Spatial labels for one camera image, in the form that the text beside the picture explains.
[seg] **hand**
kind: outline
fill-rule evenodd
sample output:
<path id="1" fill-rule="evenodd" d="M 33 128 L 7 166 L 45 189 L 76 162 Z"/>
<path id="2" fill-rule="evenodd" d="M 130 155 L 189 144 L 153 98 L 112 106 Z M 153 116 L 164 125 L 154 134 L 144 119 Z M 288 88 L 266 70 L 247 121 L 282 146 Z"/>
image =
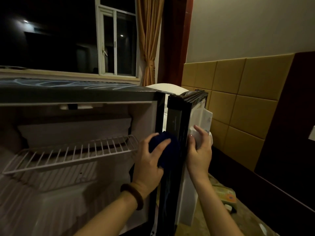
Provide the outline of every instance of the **hand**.
<path id="1" fill-rule="evenodd" d="M 157 162 L 164 149 L 171 142 L 171 139 L 166 139 L 161 142 L 152 153 L 149 153 L 149 142 L 152 137 L 156 135 L 158 135 L 158 133 L 153 133 L 140 142 L 135 159 L 135 169 L 131 185 L 138 190 L 143 199 L 145 199 L 161 181 L 164 170 L 163 168 L 157 167 Z"/>
<path id="2" fill-rule="evenodd" d="M 202 143 L 196 150 L 196 141 L 192 135 L 188 136 L 188 154 L 187 154 L 187 169 L 192 181 L 208 179 L 208 168 L 212 158 L 211 139 L 209 134 L 200 128 L 194 126 L 202 137 Z"/>

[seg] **brown curtain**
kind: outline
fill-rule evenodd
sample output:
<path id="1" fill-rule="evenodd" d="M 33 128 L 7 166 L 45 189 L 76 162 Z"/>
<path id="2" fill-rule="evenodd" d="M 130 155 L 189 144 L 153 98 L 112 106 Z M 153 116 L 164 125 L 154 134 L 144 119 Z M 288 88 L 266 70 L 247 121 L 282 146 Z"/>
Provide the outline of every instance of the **brown curtain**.
<path id="1" fill-rule="evenodd" d="M 154 60 L 163 13 L 164 0 L 137 0 L 140 53 L 147 66 L 142 86 L 155 84 Z"/>

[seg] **open fridge door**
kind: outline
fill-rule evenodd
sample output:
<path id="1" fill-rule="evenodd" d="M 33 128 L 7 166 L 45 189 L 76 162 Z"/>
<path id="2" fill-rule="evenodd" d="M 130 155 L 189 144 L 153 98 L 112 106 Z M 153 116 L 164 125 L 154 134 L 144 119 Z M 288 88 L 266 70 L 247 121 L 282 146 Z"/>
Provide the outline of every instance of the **open fridge door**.
<path id="1" fill-rule="evenodd" d="M 168 97 L 166 131 L 177 137 L 181 150 L 177 165 L 164 171 L 161 181 L 157 235 L 174 235 L 179 223 L 192 223 L 198 196 L 186 167 L 187 136 L 195 136 L 198 146 L 200 139 L 193 126 L 209 132 L 212 113 L 205 109 L 207 96 L 201 90 Z"/>

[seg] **white wire rack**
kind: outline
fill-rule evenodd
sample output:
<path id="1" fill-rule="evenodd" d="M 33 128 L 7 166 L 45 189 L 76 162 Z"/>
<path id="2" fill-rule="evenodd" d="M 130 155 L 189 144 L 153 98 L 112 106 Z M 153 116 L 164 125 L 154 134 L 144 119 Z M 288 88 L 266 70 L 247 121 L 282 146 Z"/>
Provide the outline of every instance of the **white wire rack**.
<path id="1" fill-rule="evenodd" d="M 76 165 L 101 157 L 133 152 L 137 148 L 138 140 L 135 136 L 129 135 L 84 143 L 24 149 L 13 157 L 2 174 Z"/>

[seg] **white window frame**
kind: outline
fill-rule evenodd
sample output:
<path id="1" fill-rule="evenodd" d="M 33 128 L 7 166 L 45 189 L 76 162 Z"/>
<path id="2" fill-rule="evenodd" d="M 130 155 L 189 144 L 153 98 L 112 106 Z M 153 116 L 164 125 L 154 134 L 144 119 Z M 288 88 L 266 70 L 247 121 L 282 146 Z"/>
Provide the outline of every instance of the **white window frame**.
<path id="1" fill-rule="evenodd" d="M 120 76 L 127 78 L 137 78 L 139 75 L 139 35 L 138 35 L 138 23 L 137 26 L 137 51 L 136 51 L 136 76 L 128 75 L 118 75 L 117 74 L 117 12 L 124 14 L 136 16 L 135 13 L 130 13 L 127 11 L 118 10 L 116 8 L 107 7 L 100 4 L 100 0 L 95 0 L 95 13 L 96 13 L 96 31 L 97 31 L 97 55 L 98 55 L 98 64 L 99 64 L 99 75 L 101 76 Z M 114 73 L 105 72 L 105 44 L 104 44 L 104 18 L 103 15 L 113 17 L 114 20 Z"/>

